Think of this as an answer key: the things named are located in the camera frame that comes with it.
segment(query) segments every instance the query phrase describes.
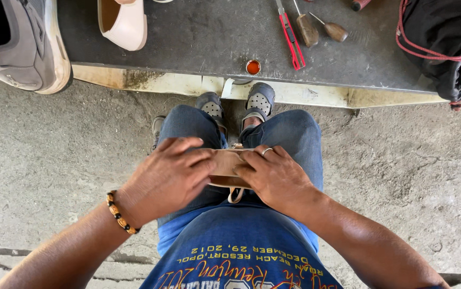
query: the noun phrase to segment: red utility knife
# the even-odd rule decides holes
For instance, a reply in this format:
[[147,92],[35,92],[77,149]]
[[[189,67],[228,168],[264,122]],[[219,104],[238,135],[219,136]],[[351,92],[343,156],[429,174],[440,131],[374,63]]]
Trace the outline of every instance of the red utility knife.
[[295,35],[293,34],[291,23],[288,20],[288,15],[284,11],[282,3],[280,3],[280,0],[275,1],[277,2],[277,6],[279,8],[280,23],[282,23],[282,29],[284,30],[284,35],[286,36],[291,56],[293,57],[293,66],[295,67],[295,70],[301,69],[305,66],[304,56],[302,56],[302,51],[300,51],[300,47],[298,46]]

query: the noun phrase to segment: blue t-shirt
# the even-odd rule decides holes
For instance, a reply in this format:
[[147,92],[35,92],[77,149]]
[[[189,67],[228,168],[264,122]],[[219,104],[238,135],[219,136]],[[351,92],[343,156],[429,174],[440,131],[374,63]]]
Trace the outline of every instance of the blue t-shirt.
[[258,204],[202,208],[158,232],[162,258],[142,289],[342,288],[318,259],[316,234]]

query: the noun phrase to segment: blue jeans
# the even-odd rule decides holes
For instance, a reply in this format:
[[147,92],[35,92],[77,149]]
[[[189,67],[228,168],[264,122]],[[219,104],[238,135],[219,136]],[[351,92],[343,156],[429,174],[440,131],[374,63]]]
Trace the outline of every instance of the blue jeans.
[[[168,137],[195,136],[204,140],[201,148],[222,149],[226,145],[225,136],[220,133],[218,125],[204,111],[177,105],[173,108],[161,127],[159,143]],[[306,111],[295,109],[273,116],[258,126],[248,126],[241,133],[243,147],[255,148],[259,145],[269,147],[281,146],[304,169],[311,182],[323,191],[324,175],[322,162],[322,132],[313,117]],[[157,220],[161,227],[196,209],[219,205],[227,200],[228,188],[207,186],[187,207]],[[248,192],[242,200],[261,202],[259,197]]]

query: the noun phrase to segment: small container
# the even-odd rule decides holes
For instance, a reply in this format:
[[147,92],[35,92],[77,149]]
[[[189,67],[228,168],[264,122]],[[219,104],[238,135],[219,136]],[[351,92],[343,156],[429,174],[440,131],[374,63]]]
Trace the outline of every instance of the small container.
[[247,62],[247,72],[251,75],[256,75],[261,71],[261,63],[258,60]]

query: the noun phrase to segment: white shoe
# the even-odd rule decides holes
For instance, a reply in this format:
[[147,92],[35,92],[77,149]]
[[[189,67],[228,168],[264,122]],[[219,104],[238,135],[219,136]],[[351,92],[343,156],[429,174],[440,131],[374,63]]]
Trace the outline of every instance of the white shoe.
[[143,0],[131,4],[118,4],[114,0],[98,2],[102,35],[123,49],[142,49],[147,41],[147,16]]

